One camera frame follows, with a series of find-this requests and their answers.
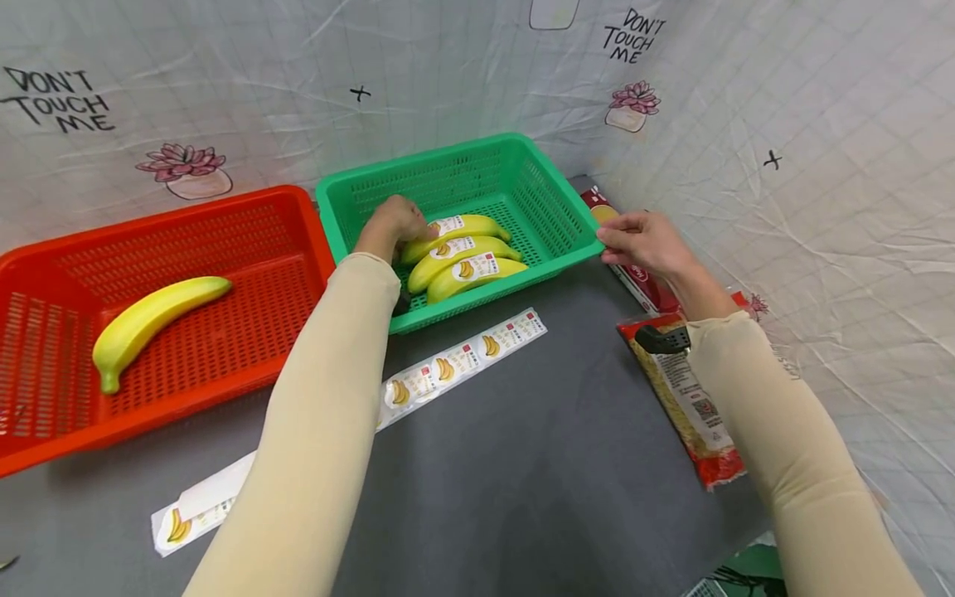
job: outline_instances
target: green basket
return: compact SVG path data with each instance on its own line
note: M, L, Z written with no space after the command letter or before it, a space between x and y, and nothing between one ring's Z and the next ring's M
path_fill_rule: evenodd
M351 252L365 222L390 195L417 203L429 221L458 214L490 216L512 235L530 267L428 305L424 295L392 318L405 333L489 303L557 275L603 249L597 223L580 196L531 139L505 134L355 168L322 179L316 189L322 226L335 263ZM402 284L409 268L399 267Z

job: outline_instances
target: flower pot drawing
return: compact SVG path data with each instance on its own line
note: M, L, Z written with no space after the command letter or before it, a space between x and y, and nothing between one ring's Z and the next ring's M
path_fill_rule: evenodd
M613 92L613 101L604 117L604 123L629 133L638 133L647 117L660 112L660 99L646 81L627 83L623 89Z
M196 176L186 174L174 181L166 183L166 188L173 195L181 197L187 201L195 199L208 199L218 195L224 195L232 190L232 179L225 174L224 170L214 170L209 174Z
M213 147L196 149L192 145L163 143L159 151L146 157L152 161L136 164L137 170L154 173L156 182L164 183L170 193L181 199L208 199L232 190L232 179L220 168L225 156L217 156Z
M533 0L530 27L536 31L570 29L580 0Z

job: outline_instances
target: gray table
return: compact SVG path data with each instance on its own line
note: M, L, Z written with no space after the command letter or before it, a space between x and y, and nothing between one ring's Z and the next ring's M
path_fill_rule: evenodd
M599 262L392 338L385 373L527 307L548 334L378 435L335 595L675 597L767 529L748 480L700 486ZM179 594L212 536L163 560L149 515L255 449L267 395L0 480L0 595Z

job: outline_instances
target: white backdrop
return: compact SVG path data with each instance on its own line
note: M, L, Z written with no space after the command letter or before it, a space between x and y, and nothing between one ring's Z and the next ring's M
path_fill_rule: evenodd
M660 114L612 131L599 179L766 301L926 593L951 595L955 4L693 0L669 25L640 73Z
M765 299L926 592L951 594L955 2L0 11L0 250L521 131Z

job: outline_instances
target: red basket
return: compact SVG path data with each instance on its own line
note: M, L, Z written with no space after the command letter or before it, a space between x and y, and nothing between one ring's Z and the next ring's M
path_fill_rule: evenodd
M0 257L0 477L155 429L278 377L335 268L308 194L278 186ZM222 299L162 331L99 391L93 344L123 309L196 276Z

